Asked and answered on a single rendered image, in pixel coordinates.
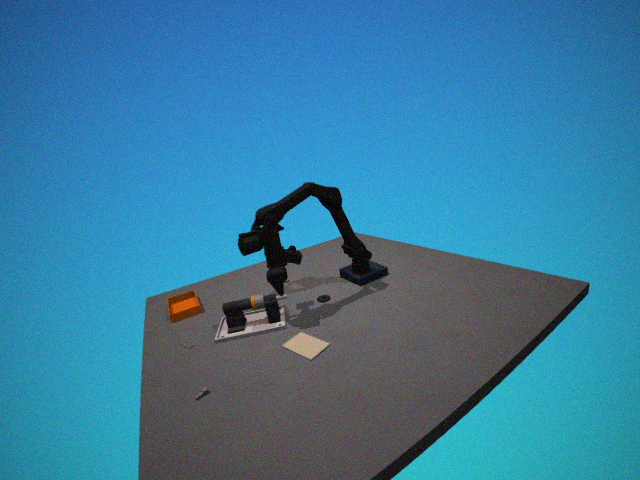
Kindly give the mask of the orange open-top rectangular tray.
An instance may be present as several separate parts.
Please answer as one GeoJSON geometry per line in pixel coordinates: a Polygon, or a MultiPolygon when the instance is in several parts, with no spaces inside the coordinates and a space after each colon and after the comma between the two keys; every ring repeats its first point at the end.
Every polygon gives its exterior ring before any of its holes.
{"type": "Polygon", "coordinates": [[[168,300],[169,316],[172,323],[202,313],[200,303],[193,291],[170,297],[168,300]]]}

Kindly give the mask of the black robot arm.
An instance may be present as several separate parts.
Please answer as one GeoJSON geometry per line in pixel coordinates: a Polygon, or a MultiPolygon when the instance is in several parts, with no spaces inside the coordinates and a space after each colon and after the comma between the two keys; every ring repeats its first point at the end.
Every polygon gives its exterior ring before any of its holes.
{"type": "MultiPolygon", "coordinates": [[[[314,182],[305,182],[282,198],[281,200],[259,208],[255,212],[255,219],[251,231],[239,234],[238,247],[243,256],[264,249],[272,249],[281,245],[279,232],[284,227],[278,223],[284,215],[309,196],[317,197],[321,204],[331,213],[343,239],[341,246],[344,253],[352,259],[351,272],[362,276],[372,272],[369,260],[372,253],[366,249],[363,242],[355,236],[355,233],[342,208],[342,196],[337,187],[323,186],[314,182]],[[262,227],[260,227],[262,225],[262,227]]],[[[283,251],[283,265],[288,263],[300,264],[302,254],[296,251],[295,246],[290,246],[283,251]]]]}

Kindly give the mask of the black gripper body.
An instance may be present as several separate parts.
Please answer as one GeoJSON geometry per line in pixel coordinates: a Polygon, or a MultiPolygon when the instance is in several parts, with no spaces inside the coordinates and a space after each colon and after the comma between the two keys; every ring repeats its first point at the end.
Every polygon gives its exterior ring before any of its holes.
{"type": "Polygon", "coordinates": [[[266,273],[267,282],[274,282],[287,279],[286,268],[283,265],[283,251],[282,246],[264,249],[264,256],[266,257],[267,268],[271,268],[266,273]]]}

